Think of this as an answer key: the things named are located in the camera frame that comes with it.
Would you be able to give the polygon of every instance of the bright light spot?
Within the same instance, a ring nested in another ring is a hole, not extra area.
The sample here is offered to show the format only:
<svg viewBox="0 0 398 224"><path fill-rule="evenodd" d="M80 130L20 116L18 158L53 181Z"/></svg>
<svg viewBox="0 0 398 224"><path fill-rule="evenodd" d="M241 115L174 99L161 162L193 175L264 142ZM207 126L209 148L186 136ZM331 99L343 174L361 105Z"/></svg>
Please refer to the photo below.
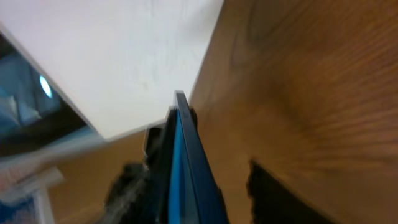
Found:
<svg viewBox="0 0 398 224"><path fill-rule="evenodd" d="M42 88L43 88L45 94L49 98L51 98L52 97L51 88L49 86L49 83L47 83L47 80L43 76L40 76L40 84L42 84Z"/></svg>

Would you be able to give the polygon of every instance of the wooden surface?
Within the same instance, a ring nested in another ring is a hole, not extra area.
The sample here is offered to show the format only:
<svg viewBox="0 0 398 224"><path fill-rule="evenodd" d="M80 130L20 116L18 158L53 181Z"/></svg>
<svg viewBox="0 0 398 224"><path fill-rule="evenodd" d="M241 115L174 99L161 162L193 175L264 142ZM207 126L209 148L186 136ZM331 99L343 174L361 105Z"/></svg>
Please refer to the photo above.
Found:
<svg viewBox="0 0 398 224"><path fill-rule="evenodd" d="M192 105L231 223L256 158L336 222L396 223L398 2L226 1Z"/></svg>

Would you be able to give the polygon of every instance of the wood grain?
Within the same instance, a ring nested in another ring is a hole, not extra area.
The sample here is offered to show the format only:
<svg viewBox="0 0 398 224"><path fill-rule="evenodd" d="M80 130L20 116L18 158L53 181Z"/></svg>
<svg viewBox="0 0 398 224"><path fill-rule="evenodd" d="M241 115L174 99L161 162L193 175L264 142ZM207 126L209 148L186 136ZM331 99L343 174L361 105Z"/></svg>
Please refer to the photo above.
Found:
<svg viewBox="0 0 398 224"><path fill-rule="evenodd" d="M398 213L398 2L226 1L191 103L231 223L257 159L341 223Z"/></svg>

